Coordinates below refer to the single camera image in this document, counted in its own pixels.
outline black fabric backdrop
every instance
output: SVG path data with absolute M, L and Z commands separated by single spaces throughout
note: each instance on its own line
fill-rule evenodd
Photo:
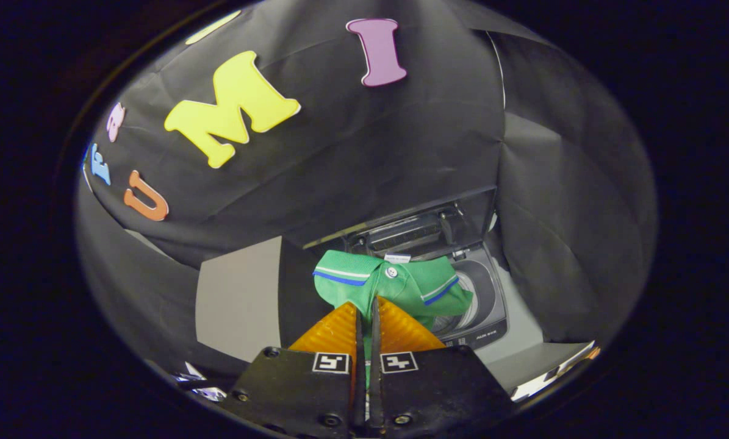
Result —
M 395 42 L 407 78 L 375 88 L 359 82 L 364 54 L 345 23 L 364 17 L 400 24 Z M 302 110 L 251 133 L 212 169 L 163 121 L 180 100 L 215 103 L 214 70 L 246 50 Z M 89 167 L 88 180 L 122 227 L 189 269 L 270 237 L 301 246 L 497 184 L 493 233 L 546 341 L 607 341 L 648 274 L 656 200 L 635 129 L 576 61 L 478 5 L 261 2 L 202 41 L 169 50 L 116 102 L 127 108 L 117 141 L 107 139 L 108 114 L 91 140 L 112 184 Z M 132 170 L 166 198 L 166 220 L 123 203 Z

